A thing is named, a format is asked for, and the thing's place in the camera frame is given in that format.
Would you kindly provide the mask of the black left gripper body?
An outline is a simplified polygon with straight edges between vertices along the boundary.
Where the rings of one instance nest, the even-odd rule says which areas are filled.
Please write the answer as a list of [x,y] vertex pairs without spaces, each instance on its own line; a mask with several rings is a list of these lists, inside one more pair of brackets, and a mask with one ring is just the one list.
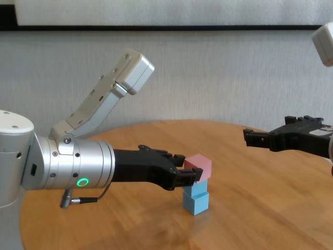
[[178,169],[162,156],[164,151],[140,145],[138,150],[115,149],[112,182],[149,182],[172,191]]

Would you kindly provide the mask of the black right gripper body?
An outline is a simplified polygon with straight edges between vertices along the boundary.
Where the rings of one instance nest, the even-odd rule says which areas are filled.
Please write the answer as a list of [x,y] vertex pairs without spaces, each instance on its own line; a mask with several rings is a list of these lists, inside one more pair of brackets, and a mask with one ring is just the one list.
[[298,150],[329,158],[332,125],[323,122],[323,118],[303,116],[302,121],[271,131],[271,151]]

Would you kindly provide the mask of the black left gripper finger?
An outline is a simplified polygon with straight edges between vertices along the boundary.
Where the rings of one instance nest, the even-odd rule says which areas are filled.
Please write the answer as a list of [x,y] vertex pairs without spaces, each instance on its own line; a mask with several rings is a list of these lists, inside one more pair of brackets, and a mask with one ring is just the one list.
[[174,187],[193,186],[195,182],[200,180],[202,173],[203,169],[201,168],[178,170],[175,174]]
[[163,153],[162,156],[166,158],[170,163],[172,163],[175,167],[182,167],[185,161],[184,155],[179,154],[171,154],[171,153]]

